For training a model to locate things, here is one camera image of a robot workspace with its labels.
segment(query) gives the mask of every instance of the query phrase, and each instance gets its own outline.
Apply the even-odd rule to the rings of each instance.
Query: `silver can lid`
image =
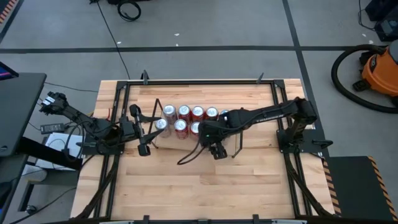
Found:
[[[182,105],[180,106],[180,108],[178,109],[178,113],[180,115],[187,115],[189,114],[190,108],[187,105]]]
[[[175,113],[175,108],[173,105],[166,105],[163,108],[163,113],[164,114],[173,114]]]
[[[174,128],[175,128],[177,131],[183,131],[185,128],[187,128],[187,122],[185,122],[185,121],[182,120],[182,119],[178,119],[178,120],[176,120],[175,123],[174,123]]]
[[[201,106],[196,106],[192,109],[192,114],[195,116],[201,116],[205,110]]]
[[[218,115],[218,110],[214,107],[207,108],[206,111],[207,116],[214,117]]]
[[[167,127],[167,121],[165,119],[158,119],[155,123],[157,129],[165,129]]]
[[[199,122],[194,122],[191,124],[191,131],[193,133],[199,133]]]

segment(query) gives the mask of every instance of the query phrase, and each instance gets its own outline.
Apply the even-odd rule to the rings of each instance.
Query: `gray floor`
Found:
[[[369,1],[362,1],[363,7]],[[114,6],[101,1],[110,29],[120,47],[175,47],[212,45],[293,46],[290,29],[280,0],[153,0],[140,2],[142,17],[124,22]],[[302,46],[347,46],[383,44],[377,35],[358,25],[357,0],[289,0],[290,10]],[[364,23],[371,24],[366,15]],[[25,0],[1,49],[62,49],[114,47],[96,4],[82,0]],[[339,95],[330,80],[331,65],[341,52],[303,52],[326,137],[335,143],[332,156],[375,158],[391,199],[398,208],[398,165],[395,133],[396,117],[362,108]],[[196,52],[123,52],[131,78],[146,69],[155,78],[302,78],[294,51],[229,50]],[[341,66],[341,79],[347,86],[358,77],[358,57]],[[0,61],[18,72],[44,72],[47,81],[96,90],[100,80],[126,79],[117,53],[0,54]],[[48,91],[67,94],[69,102],[84,112],[95,107],[95,93],[80,93],[54,86]],[[386,103],[383,96],[365,93],[363,97]],[[31,123],[66,121],[35,110]],[[41,141],[37,130],[28,126],[25,135]],[[42,206],[65,187],[37,190],[44,199],[32,198]],[[49,222],[69,216],[73,192],[24,223]],[[23,214],[9,212],[7,222]]]

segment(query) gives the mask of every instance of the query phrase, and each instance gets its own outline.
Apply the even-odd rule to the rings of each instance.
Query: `wooden table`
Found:
[[[304,97],[299,79],[284,81],[288,99]],[[108,116],[115,88],[116,81],[101,82],[95,117]],[[149,85],[131,87],[128,105],[135,103],[150,116],[156,98],[163,105],[215,106],[220,111],[240,107],[253,110],[274,104],[269,85]],[[119,102],[120,110],[123,94]],[[138,143],[129,142],[120,159],[112,219],[142,220],[144,215],[150,215],[151,220],[251,219],[253,214],[260,218],[293,218],[276,130],[276,121],[256,124],[244,132],[243,150],[235,159],[215,161],[206,152],[184,166],[176,163],[186,151],[152,146],[151,156],[140,157]],[[301,156],[308,188],[326,210],[334,213],[321,159],[310,154]],[[81,171],[71,217],[78,215],[96,192],[102,161],[103,156],[95,156]],[[304,214],[302,195],[297,192]],[[102,214],[107,196],[106,192]]]

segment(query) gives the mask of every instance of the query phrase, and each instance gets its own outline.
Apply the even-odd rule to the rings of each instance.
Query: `black hose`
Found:
[[[136,7],[138,9],[138,15],[136,17],[130,17],[127,13],[123,12],[123,10],[121,10],[122,5],[124,4],[132,4],[134,7]],[[136,21],[138,18],[140,18],[141,16],[141,8],[139,7],[139,5],[133,1],[133,0],[123,0],[118,4],[118,13],[119,16],[124,19],[125,21],[128,22],[132,22],[132,21]]]
[[[351,49],[346,50],[345,52],[343,52],[334,62],[332,68],[331,68],[331,80],[333,81],[333,84],[335,85],[336,89],[343,94],[345,97],[347,97],[348,99],[352,100],[353,102],[364,106],[366,108],[369,108],[371,110],[375,110],[375,111],[379,111],[379,112],[383,112],[383,113],[392,113],[392,114],[396,114],[398,113],[398,108],[391,108],[388,106],[381,106],[381,105],[377,105],[374,103],[371,103],[367,100],[364,100],[358,96],[356,96],[355,94],[353,94],[352,92],[348,91],[339,81],[338,77],[337,77],[337,71],[338,71],[338,67],[340,66],[340,63],[349,55],[351,55],[354,52],[360,51],[360,50],[368,50],[370,52],[373,52],[374,54],[383,54],[386,50],[382,47],[378,47],[375,45],[371,45],[371,44],[363,44],[363,45],[358,45],[355,46]]]

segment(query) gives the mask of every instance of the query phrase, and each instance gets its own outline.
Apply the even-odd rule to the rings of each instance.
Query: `computer screen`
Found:
[[[0,80],[18,77],[18,73],[9,68],[7,65],[0,62]]]

